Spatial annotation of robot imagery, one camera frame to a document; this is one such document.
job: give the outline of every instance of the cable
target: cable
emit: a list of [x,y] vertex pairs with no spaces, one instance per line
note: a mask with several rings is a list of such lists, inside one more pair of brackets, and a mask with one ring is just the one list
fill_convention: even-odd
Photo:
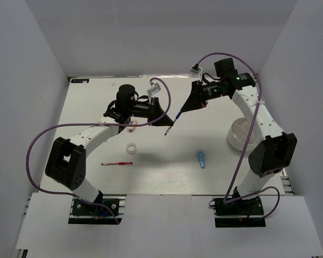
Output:
[[116,103],[116,101],[111,101],[107,107],[107,111],[111,109],[111,107]]
[[[259,89],[257,100],[258,100],[259,102],[261,101],[261,98],[262,98],[262,84],[261,84],[261,81],[259,80],[259,77],[258,77],[257,73],[255,72],[255,70],[254,70],[254,69],[253,69],[253,68],[252,68],[248,63],[246,63],[243,59],[239,58],[239,57],[238,57],[238,56],[236,56],[236,55],[232,55],[232,54],[224,53],[224,52],[213,52],[213,53],[210,53],[210,54],[205,55],[204,57],[202,57],[202,58],[201,58],[201,59],[196,63],[196,65],[197,65],[197,66],[199,66],[199,64],[200,64],[200,63],[201,63],[205,58],[207,58],[207,57],[209,57],[209,56],[211,56],[211,55],[226,55],[226,56],[231,56],[232,58],[235,58],[235,59],[237,59],[237,60],[241,61],[241,62],[242,62],[246,67],[248,67],[248,68],[250,69],[250,71],[252,72],[252,74],[254,75],[254,77],[256,78],[256,80],[257,80],[258,89]],[[243,161],[243,158],[244,158],[245,152],[247,151],[248,143],[249,143],[249,140],[250,140],[250,137],[251,137],[251,134],[252,134],[252,130],[253,130],[254,125],[255,125],[255,121],[256,121],[256,117],[257,117],[257,113],[258,113],[259,105],[260,105],[260,103],[257,103],[257,104],[256,104],[255,112],[254,112],[254,115],[253,115],[253,117],[252,117],[252,121],[251,121],[250,129],[249,129],[249,132],[248,132],[248,135],[247,135],[247,139],[246,139],[246,141],[245,141],[245,143],[244,143],[244,146],[243,146],[243,150],[242,150],[241,156],[240,156],[240,158],[239,158],[239,160],[238,160],[236,170],[235,170],[235,172],[234,172],[234,174],[233,174],[233,177],[232,177],[232,180],[231,180],[230,186],[229,186],[229,188],[228,188],[228,190],[227,190],[227,192],[226,192],[226,194],[225,194],[225,197],[224,197],[223,202],[224,202],[225,204],[232,203],[232,202],[235,202],[235,201],[237,201],[237,200],[241,200],[241,199],[243,199],[243,198],[247,198],[247,197],[250,197],[250,196],[253,196],[253,195],[259,194],[259,193],[261,193],[261,192],[264,192],[264,191],[265,191],[265,190],[267,190],[267,189],[273,188],[273,189],[275,189],[275,190],[277,191],[277,193],[278,193],[278,201],[277,201],[277,203],[276,203],[276,205],[275,205],[274,209],[272,209],[272,211],[271,211],[270,213],[268,213],[266,216],[264,216],[264,217],[266,218],[266,217],[268,217],[270,214],[272,214],[272,213],[274,212],[274,210],[276,209],[276,207],[277,207],[277,205],[279,204],[279,201],[280,201],[280,192],[279,192],[279,190],[278,190],[277,188],[275,188],[275,187],[266,187],[266,188],[264,188],[263,190],[261,190],[261,191],[259,191],[259,192],[253,192],[253,193],[250,193],[250,194],[248,194],[248,195],[244,195],[244,196],[241,196],[241,197],[238,197],[238,198],[234,198],[234,199],[230,199],[230,200],[228,200],[228,199],[227,199],[227,198],[228,198],[228,196],[229,196],[229,194],[230,194],[230,192],[231,192],[231,190],[232,190],[232,187],[233,187],[233,185],[234,185],[234,183],[235,183],[235,181],[236,181],[236,178],[237,178],[237,175],[238,175],[238,171],[239,171],[239,169],[240,169],[240,167],[241,167],[241,164],[242,164],[242,161]]]
[[208,203],[208,206],[211,207],[211,208],[214,208],[215,207],[215,200],[211,200],[209,203]]
[[[143,123],[143,124],[136,124],[136,125],[126,125],[126,124],[111,124],[111,123],[72,123],[72,124],[60,124],[60,125],[54,125],[54,126],[51,126],[47,129],[44,129],[42,132],[40,132],[33,140],[32,142],[30,143],[28,149],[27,149],[27,152],[26,152],[26,159],[25,159],[25,168],[26,168],[26,174],[27,174],[27,177],[30,181],[30,183],[32,184],[33,187],[35,187],[37,190],[41,191],[41,192],[45,192],[47,194],[51,194],[51,195],[70,195],[70,196],[73,196],[75,198],[79,198],[77,195],[73,194],[73,193],[70,193],[70,192],[54,192],[54,191],[48,191],[48,190],[45,190],[45,189],[42,189],[40,186],[36,185],[36,183],[33,181],[32,179],[32,176],[31,176],[31,172],[30,172],[30,166],[29,166],[29,161],[30,161],[30,154],[31,154],[31,150],[32,150],[32,147],[33,145],[36,143],[36,141],[43,135],[45,134],[46,132],[49,132],[50,130],[53,130],[53,129],[56,129],[56,128],[60,128],[60,127],[66,127],[66,126],[121,126],[121,127],[128,127],[128,126],[131,126],[131,127],[141,127],[141,126],[146,126],[146,125],[151,125],[159,120],[161,120],[164,116],[166,116],[168,110],[170,109],[170,106],[171,106],[171,94],[170,94],[170,91],[166,85],[166,83],[160,79],[160,78],[157,78],[157,77],[153,77],[153,78],[150,78],[150,82],[152,82],[153,80],[157,80],[159,82],[161,82],[165,89],[166,89],[166,92],[167,92],[167,96],[168,96],[168,105],[167,105],[167,108],[165,110],[165,112],[158,118],[156,118],[155,120],[153,121],[150,121],[150,122],[147,122],[147,123]],[[100,207],[103,207],[105,208],[106,210],[108,210],[110,212],[110,214],[112,215],[112,217],[115,219],[116,223],[117,224],[120,224],[120,222],[118,222],[117,218],[115,217],[114,213],[111,211],[111,209],[109,209],[106,205],[104,204],[99,204],[99,203],[91,203],[91,202],[88,202],[86,200],[83,200],[80,198],[80,201],[82,201],[83,203],[85,204],[88,204],[88,205],[92,205],[92,206],[100,206]]]
[[248,218],[250,218],[251,215],[252,215],[252,209],[250,209],[249,214],[248,214],[248,216],[246,218],[240,218],[239,221],[245,221]]
[[205,75],[208,75],[213,81],[220,81],[220,79],[216,79],[216,78],[214,78],[212,75],[210,75],[209,73],[204,73],[203,75],[202,75],[202,80],[205,82],[205,83],[207,83],[207,84],[209,84],[209,80],[207,80],[206,78],[205,78]]
[[98,216],[95,217],[95,219],[99,219],[101,217],[103,217],[104,215],[108,214],[108,211],[102,213],[102,214],[99,214]]
[[142,96],[138,97],[135,101],[138,104],[146,104],[146,103],[150,102],[150,99],[147,95],[142,95]]

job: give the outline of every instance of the black bracket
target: black bracket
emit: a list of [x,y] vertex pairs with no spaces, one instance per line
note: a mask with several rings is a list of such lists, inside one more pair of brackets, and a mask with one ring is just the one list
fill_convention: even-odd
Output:
[[[164,113],[159,103],[159,98],[152,97],[149,105],[148,122],[153,121]],[[164,116],[161,120],[151,124],[152,126],[173,126],[173,121],[168,116]]]
[[192,89],[187,101],[181,108],[181,112],[202,109],[207,106],[206,100],[202,96],[202,85],[200,81],[192,82]]
[[291,163],[297,138],[293,133],[266,137],[249,155],[251,170],[260,178],[278,173]]
[[85,179],[86,150],[69,139],[58,137],[52,146],[45,174],[65,187],[75,190]]
[[216,75],[223,79],[230,76],[236,76],[238,71],[235,68],[232,58],[225,58],[214,63]]

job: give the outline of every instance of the blue marker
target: blue marker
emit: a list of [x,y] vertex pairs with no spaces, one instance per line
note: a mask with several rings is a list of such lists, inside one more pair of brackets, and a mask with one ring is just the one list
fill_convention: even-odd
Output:
[[206,163],[205,163],[205,156],[203,155],[203,151],[201,151],[201,150],[198,151],[198,157],[199,157],[199,162],[200,162],[201,168],[205,168]]
[[176,119],[175,119],[175,121],[181,116],[181,114],[182,114],[182,112],[181,111],[179,111],[179,113],[177,114],[177,116],[176,116]]

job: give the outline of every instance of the white tape roll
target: white tape roll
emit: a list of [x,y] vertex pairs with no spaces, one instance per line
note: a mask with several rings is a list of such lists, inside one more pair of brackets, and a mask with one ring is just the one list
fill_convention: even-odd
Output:
[[138,149],[137,149],[136,145],[131,142],[130,144],[127,144],[127,146],[125,148],[125,151],[128,154],[133,155],[133,154],[135,154],[138,151]]

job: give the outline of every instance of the robotic arm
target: robotic arm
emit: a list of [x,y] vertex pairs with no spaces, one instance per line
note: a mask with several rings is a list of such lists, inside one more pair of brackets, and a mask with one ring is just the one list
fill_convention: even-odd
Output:
[[[100,119],[101,123],[128,125],[131,122],[131,116],[147,118],[150,122],[164,113],[157,97],[149,99],[148,96],[136,96],[137,93],[132,85],[120,86],[116,100],[109,104]],[[164,116],[151,125],[172,126],[173,121],[168,116]],[[69,139],[57,138],[48,158],[46,175],[69,188],[80,198],[101,204],[102,192],[85,178],[86,158],[99,145],[121,133],[124,128],[124,126],[95,126]]]
[[[238,74],[232,58],[218,61],[214,66],[220,80],[207,84],[194,81],[190,96],[181,108],[181,112],[202,109],[207,106],[210,99],[229,96],[251,123],[258,103],[255,81],[248,73]],[[297,138],[293,133],[286,134],[263,104],[258,109],[253,133],[258,145],[249,155],[250,169],[233,192],[233,199],[240,197],[242,199],[222,203],[221,214],[234,215],[249,211],[258,195],[245,196],[261,191],[270,178],[291,162]]]

